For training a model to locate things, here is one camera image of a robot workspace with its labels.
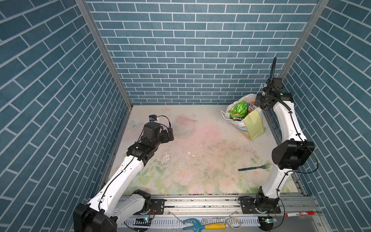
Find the floral paper gift bag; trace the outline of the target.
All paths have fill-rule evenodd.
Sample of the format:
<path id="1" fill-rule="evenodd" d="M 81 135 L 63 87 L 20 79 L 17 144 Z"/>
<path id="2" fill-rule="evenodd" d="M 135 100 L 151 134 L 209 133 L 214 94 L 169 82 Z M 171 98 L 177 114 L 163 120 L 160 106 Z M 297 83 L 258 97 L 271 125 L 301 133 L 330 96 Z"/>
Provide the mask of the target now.
<path id="1" fill-rule="evenodd" d="M 260 107 L 255 105 L 256 96 L 256 94 L 245 95 L 239 100 L 230 104 L 225 112 L 221 110 L 223 119 L 230 122 L 250 140 L 256 139 L 265 132 L 265 127 L 263 125 L 263 111 Z M 232 119 L 230 116 L 230 110 L 233 106 L 240 103 L 241 101 L 245 101 L 247 103 L 248 115 L 244 119 Z"/>

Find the green chips bag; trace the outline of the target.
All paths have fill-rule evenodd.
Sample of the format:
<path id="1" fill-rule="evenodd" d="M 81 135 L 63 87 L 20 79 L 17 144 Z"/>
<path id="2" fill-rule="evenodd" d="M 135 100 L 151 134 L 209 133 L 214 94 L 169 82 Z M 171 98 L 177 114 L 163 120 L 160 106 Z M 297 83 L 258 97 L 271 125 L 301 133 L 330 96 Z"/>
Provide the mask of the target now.
<path id="1" fill-rule="evenodd" d="M 230 110 L 230 116 L 232 119 L 244 119 L 248 115 L 248 105 L 245 101 L 241 101 L 236 104 Z"/>

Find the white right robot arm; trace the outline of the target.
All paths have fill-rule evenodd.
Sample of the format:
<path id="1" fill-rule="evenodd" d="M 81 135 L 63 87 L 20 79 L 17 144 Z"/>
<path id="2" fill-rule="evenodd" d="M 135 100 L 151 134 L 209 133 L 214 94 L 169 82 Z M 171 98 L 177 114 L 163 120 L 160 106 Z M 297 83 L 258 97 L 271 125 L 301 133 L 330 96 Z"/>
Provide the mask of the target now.
<path id="1" fill-rule="evenodd" d="M 263 87 L 263 93 L 256 96 L 255 104 L 262 110 L 272 109 L 277 116 L 282 134 L 282 143 L 273 149 L 274 163 L 266 182 L 259 188 L 254 209 L 259 213 L 274 210 L 279 213 L 280 193 L 288 178 L 303 166 L 315 149 L 300 128 L 294 111 L 294 100 L 284 92 L 283 80 L 274 78 L 277 58 L 273 58 L 270 77 Z"/>

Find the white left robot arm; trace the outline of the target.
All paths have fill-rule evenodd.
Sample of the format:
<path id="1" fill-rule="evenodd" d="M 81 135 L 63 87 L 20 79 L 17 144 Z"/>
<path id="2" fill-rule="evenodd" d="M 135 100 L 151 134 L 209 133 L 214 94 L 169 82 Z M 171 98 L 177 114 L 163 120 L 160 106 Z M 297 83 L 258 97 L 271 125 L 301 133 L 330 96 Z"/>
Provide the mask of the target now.
<path id="1" fill-rule="evenodd" d="M 124 161 L 107 184 L 87 204 L 78 204 L 73 211 L 76 232 L 115 232 L 119 225 L 136 213 L 150 210 L 151 195 L 136 190 L 129 199 L 119 203 L 123 193 L 154 156 L 160 144 L 174 140 L 171 126 L 157 121 L 144 125 L 141 137 L 131 145 Z"/>

